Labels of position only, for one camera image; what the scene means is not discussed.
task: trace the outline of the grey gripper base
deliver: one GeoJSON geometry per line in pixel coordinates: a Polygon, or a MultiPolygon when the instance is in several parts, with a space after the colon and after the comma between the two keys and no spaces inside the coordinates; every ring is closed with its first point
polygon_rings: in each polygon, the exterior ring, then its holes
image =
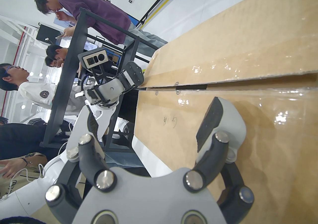
{"type": "Polygon", "coordinates": [[[226,224],[221,210],[208,189],[190,193],[183,185],[189,171],[180,168],[173,173],[146,178],[113,167],[117,185],[113,191],[102,193],[92,188],[80,206],[73,224],[92,223],[94,216],[110,210],[118,224],[179,224],[189,210],[197,210],[209,224],[226,224]]]}

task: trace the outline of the wrist strap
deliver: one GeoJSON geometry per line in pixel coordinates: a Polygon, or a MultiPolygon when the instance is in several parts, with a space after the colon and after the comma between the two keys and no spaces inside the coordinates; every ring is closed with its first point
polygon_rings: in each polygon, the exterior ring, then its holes
{"type": "Polygon", "coordinates": [[[29,162],[28,162],[28,161],[26,161],[26,159],[25,159],[24,157],[20,157],[20,159],[23,159],[23,160],[25,161],[25,163],[26,163],[26,165],[25,165],[25,166],[27,166],[27,165],[29,164],[29,162]]]}

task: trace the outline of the hand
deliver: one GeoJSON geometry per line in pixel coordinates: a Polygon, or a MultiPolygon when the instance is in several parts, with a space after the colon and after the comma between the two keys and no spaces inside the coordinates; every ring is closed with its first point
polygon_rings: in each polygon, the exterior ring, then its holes
{"type": "Polygon", "coordinates": [[[63,11],[57,11],[55,13],[55,15],[56,15],[57,19],[60,21],[69,21],[69,15],[67,15],[63,11]]]}
{"type": "Polygon", "coordinates": [[[72,37],[74,34],[75,26],[67,27],[64,29],[64,36],[62,37],[72,37]]]}
{"type": "Polygon", "coordinates": [[[78,73],[78,74],[80,75],[81,70],[82,70],[82,64],[79,63],[79,68],[78,68],[78,70],[76,71],[76,73],[78,73]]]}
{"type": "Polygon", "coordinates": [[[27,166],[25,161],[20,158],[1,160],[0,165],[5,165],[5,167],[0,170],[0,174],[4,173],[2,176],[4,179],[11,179],[19,170],[27,166]]]}

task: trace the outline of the metal table frame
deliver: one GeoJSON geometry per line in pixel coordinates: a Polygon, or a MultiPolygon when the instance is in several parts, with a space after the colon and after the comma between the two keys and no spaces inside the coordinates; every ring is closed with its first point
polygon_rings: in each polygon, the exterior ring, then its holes
{"type": "MultiPolygon", "coordinates": [[[[142,38],[128,32],[127,30],[111,23],[110,21],[105,20],[104,18],[102,18],[102,17],[100,17],[92,12],[85,10],[84,8],[80,8],[80,12],[81,13],[80,13],[80,16],[79,16],[77,24],[76,24],[74,35],[72,37],[70,46],[68,48],[67,57],[65,58],[64,68],[62,69],[59,84],[58,84],[56,92],[55,92],[55,99],[58,99],[59,101],[58,102],[54,101],[52,104],[50,119],[49,119],[47,126],[46,126],[43,142],[41,142],[41,144],[40,144],[41,147],[47,147],[47,148],[60,148],[61,147],[61,144],[55,143],[54,137],[55,137],[56,133],[58,132],[58,130],[60,129],[60,125],[62,124],[64,115],[65,115],[65,110],[67,107],[67,102],[69,100],[69,95],[71,93],[73,82],[74,82],[74,79],[76,76],[76,71],[78,69],[79,59],[78,59],[77,55],[83,52],[84,45],[85,45],[85,42],[86,42],[88,37],[103,43],[107,47],[110,47],[112,49],[115,48],[115,49],[117,49],[117,51],[120,51],[122,53],[121,61],[120,61],[119,66],[118,66],[117,74],[121,72],[123,66],[125,66],[128,63],[128,61],[133,61],[135,57],[149,63],[149,61],[147,61],[146,59],[143,59],[142,57],[136,56],[137,48],[138,48],[138,45],[140,42],[144,43],[145,45],[147,45],[155,50],[158,49],[158,47],[152,45],[148,41],[143,40],[142,38]],[[105,42],[105,41],[99,39],[99,38],[96,38],[96,37],[89,35],[87,33],[87,21],[86,21],[87,16],[92,17],[92,18],[96,19],[97,21],[100,21],[104,24],[107,24],[107,25],[123,32],[124,34],[130,36],[131,38],[134,38],[134,41],[126,48],[121,49],[121,48],[116,47],[108,42],[105,42]]],[[[122,133],[122,132],[114,132],[116,120],[117,120],[118,113],[119,113],[121,103],[122,103],[122,99],[123,99],[123,95],[121,95],[119,97],[119,103],[116,106],[116,111],[110,119],[108,133],[107,133],[107,135],[103,136],[102,142],[100,142],[104,151],[134,152],[132,150],[131,146],[130,146],[130,149],[110,148],[112,136],[114,133],[121,135],[121,136],[122,135],[128,136],[128,140],[130,141],[130,145],[131,145],[132,138],[134,136],[134,132],[130,132],[129,134],[122,133]]]]}

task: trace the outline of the robotic arm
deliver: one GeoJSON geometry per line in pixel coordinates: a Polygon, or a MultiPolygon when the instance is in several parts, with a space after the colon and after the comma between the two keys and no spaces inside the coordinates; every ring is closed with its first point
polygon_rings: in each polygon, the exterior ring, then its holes
{"type": "Polygon", "coordinates": [[[72,160],[79,137],[83,132],[87,132],[94,134],[100,140],[116,110],[119,96],[142,83],[142,70],[131,61],[110,82],[86,90],[86,106],[75,122],[65,151],[45,165],[43,178],[36,179],[8,196],[0,198],[0,220],[12,216],[31,216],[44,206],[45,192],[56,183],[65,164],[72,160]]]}
{"type": "Polygon", "coordinates": [[[72,147],[72,158],[45,199],[61,224],[240,223],[254,202],[253,192],[244,185],[233,162],[245,134],[245,124],[235,107],[215,97],[196,135],[194,168],[147,178],[109,168],[96,132],[82,132],[72,147]],[[84,200],[75,189],[81,172],[93,186],[84,200]],[[207,186],[219,173],[226,188],[215,201],[207,186]]]}

